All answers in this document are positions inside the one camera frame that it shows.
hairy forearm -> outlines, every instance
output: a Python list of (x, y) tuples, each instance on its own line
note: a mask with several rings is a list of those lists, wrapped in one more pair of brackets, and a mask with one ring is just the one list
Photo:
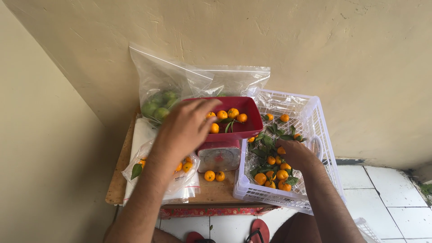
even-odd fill
[(364, 243), (321, 162), (312, 164), (303, 178), (322, 242)]
[(158, 161), (149, 158), (133, 194), (107, 237), (107, 243), (151, 241), (170, 179), (169, 172), (165, 170)]

red plastic bowl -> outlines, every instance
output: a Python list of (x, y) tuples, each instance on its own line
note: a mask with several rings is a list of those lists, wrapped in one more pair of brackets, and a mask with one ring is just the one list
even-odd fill
[(219, 133), (209, 134), (207, 136), (206, 142), (228, 141), (255, 137), (258, 135), (258, 133), (260, 133), (260, 131), (263, 130), (263, 122), (261, 120), (260, 112), (258, 111), (258, 107), (251, 97), (206, 97), (199, 99), (218, 99), (222, 101), (221, 105), (215, 107), (212, 110), (212, 112), (215, 114), (221, 110), (228, 111), (231, 108), (236, 108), (240, 114), (245, 113), (248, 116), (248, 119), (244, 124), (234, 122), (234, 132), (225, 133), (225, 127), (227, 124), (218, 123)]

bag of green fruit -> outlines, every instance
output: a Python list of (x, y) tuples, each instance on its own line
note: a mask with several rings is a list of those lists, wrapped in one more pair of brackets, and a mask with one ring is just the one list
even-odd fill
[(135, 43), (129, 43), (129, 50), (140, 76), (141, 113), (154, 125), (163, 123), (176, 102), (202, 96), (213, 80), (211, 72), (162, 57)]

beige wall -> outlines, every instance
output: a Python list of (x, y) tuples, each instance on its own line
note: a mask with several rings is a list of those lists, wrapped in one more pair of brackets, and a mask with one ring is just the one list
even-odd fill
[(0, 33), (0, 242), (100, 242), (105, 128), (3, 2)]
[(321, 98), (337, 157), (431, 161), (430, 1), (4, 1), (123, 136), (138, 103), (133, 41), (190, 64), (270, 66), (267, 88)]

orange fruit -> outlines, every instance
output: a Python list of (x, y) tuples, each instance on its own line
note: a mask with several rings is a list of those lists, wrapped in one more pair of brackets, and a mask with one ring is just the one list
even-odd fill
[(267, 177), (264, 175), (264, 173), (258, 173), (254, 177), (254, 180), (258, 183), (258, 185), (264, 185), (264, 183), (267, 181)]
[(280, 146), (279, 148), (277, 148), (277, 154), (286, 154), (285, 149)]
[(280, 165), (280, 169), (291, 169), (291, 166), (289, 166), (289, 164), (287, 164), (287, 163), (282, 163)]
[(289, 116), (287, 114), (283, 114), (280, 116), (280, 120), (283, 122), (288, 122)]
[(267, 171), (266, 176), (270, 178), (270, 180), (276, 180), (276, 174), (273, 176), (274, 171)]
[(275, 162), (276, 162), (276, 160), (273, 158), (273, 156), (269, 156), (269, 157), (267, 158), (267, 163), (268, 163), (269, 165), (274, 165)]
[(191, 162), (186, 162), (186, 163), (184, 163), (184, 165), (183, 165), (183, 167), (182, 167), (183, 171), (186, 172), (186, 173), (187, 173), (191, 168), (192, 168), (192, 163), (191, 163)]
[(219, 125), (212, 123), (210, 126), (210, 133), (219, 133)]
[(212, 116), (216, 116), (216, 114), (214, 112), (209, 112), (207, 113), (206, 118), (209, 119)]
[(276, 172), (276, 177), (281, 180), (281, 181), (286, 181), (286, 179), (288, 179), (288, 172), (286, 172), (285, 170), (278, 170)]
[(226, 113), (226, 111), (218, 111), (217, 112), (217, 118), (219, 118), (219, 119), (228, 118), (228, 114)]
[(277, 164), (277, 165), (282, 164), (282, 158), (281, 158), (279, 155), (276, 156), (274, 159), (276, 160), (276, 164)]
[(232, 119), (236, 119), (239, 115), (239, 112), (236, 108), (231, 108), (228, 110), (228, 117)]
[(273, 181), (266, 181), (266, 183), (264, 184), (264, 186), (276, 189), (276, 184), (274, 184)]
[(208, 170), (204, 173), (204, 179), (208, 182), (211, 182), (215, 179), (216, 175), (213, 171)]
[(245, 113), (239, 114), (237, 116), (237, 121), (246, 122), (248, 120), (248, 116)]
[(280, 181), (280, 182), (277, 184), (277, 188), (278, 188), (279, 190), (282, 190), (282, 191), (287, 191), (287, 192), (291, 191), (291, 185), (285, 183), (285, 181)]
[(273, 115), (272, 115), (272, 114), (267, 113), (266, 115), (269, 117), (269, 121), (272, 121), (272, 120), (273, 120)]
[(183, 168), (183, 163), (180, 162), (180, 163), (177, 165), (177, 168), (175, 168), (175, 171), (180, 171), (182, 168)]
[(216, 181), (221, 182), (223, 180), (225, 180), (225, 173), (222, 171), (219, 171), (218, 173), (216, 173)]

